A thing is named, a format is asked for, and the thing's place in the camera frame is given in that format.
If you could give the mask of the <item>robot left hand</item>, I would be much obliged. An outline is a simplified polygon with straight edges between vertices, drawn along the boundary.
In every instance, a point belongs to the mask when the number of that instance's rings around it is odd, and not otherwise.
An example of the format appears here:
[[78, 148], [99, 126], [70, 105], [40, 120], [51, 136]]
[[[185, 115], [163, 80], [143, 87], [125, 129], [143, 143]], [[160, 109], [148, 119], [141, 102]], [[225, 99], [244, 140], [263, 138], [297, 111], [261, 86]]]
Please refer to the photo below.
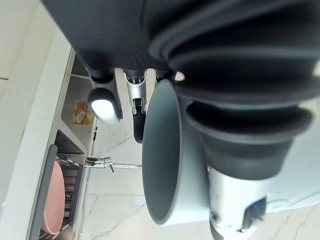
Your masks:
[[88, 102], [142, 145], [146, 206], [158, 225], [209, 220], [246, 240], [320, 95], [317, 0], [45, 0], [87, 70]]

